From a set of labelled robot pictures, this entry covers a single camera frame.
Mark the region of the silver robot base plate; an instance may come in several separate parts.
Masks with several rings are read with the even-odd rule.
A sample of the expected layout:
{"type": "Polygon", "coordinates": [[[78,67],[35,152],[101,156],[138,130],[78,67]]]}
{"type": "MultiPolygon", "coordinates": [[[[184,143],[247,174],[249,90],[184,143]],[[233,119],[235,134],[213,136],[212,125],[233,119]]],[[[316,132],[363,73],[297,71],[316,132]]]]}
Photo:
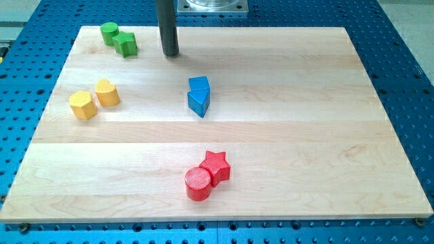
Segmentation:
{"type": "Polygon", "coordinates": [[[177,0],[179,16],[247,16],[248,0],[177,0]]]}

